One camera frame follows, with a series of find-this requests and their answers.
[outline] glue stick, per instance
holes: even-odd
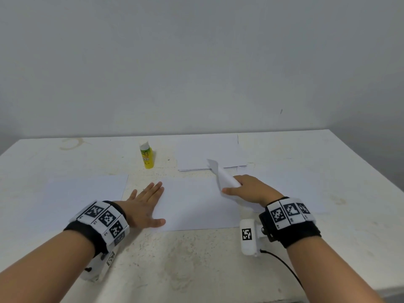
[[[154,167],[154,157],[152,148],[149,146],[147,140],[140,141],[140,152],[142,152],[143,163],[146,169],[151,169]]]

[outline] gray wall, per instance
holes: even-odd
[[[404,188],[404,0],[0,0],[0,128],[331,128]]]

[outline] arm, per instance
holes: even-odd
[[[116,201],[131,227],[160,227],[164,219],[152,213],[164,188],[150,183],[138,196]],[[4,303],[54,303],[79,277],[95,253],[90,240],[76,231],[63,231],[0,273],[0,297]]]
[[[283,195],[249,175],[235,176],[238,188],[224,188],[223,193],[259,203],[262,207]],[[382,303],[369,285],[321,238],[301,239],[287,248],[311,303]]]

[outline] wire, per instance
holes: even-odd
[[[273,254],[273,253],[271,253],[271,252],[268,252],[268,251],[265,251],[265,250],[262,250],[262,249],[260,249],[259,251],[260,251],[261,253],[270,254],[270,255],[272,255],[273,257],[279,259],[279,260],[282,262],[282,264],[284,264],[284,265],[289,269],[289,271],[294,275],[294,277],[296,278],[296,280],[299,282],[300,286],[303,288],[303,285],[302,285],[302,283],[300,282],[299,278],[298,278],[297,275],[293,272],[293,270],[288,266],[288,264],[286,264],[286,262],[284,262],[284,261],[281,260],[278,256],[276,256],[275,254]]]

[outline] glue stick cap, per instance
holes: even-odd
[[[139,145],[140,145],[140,150],[142,150],[142,151],[146,151],[150,148],[149,142],[145,139],[140,140]]]

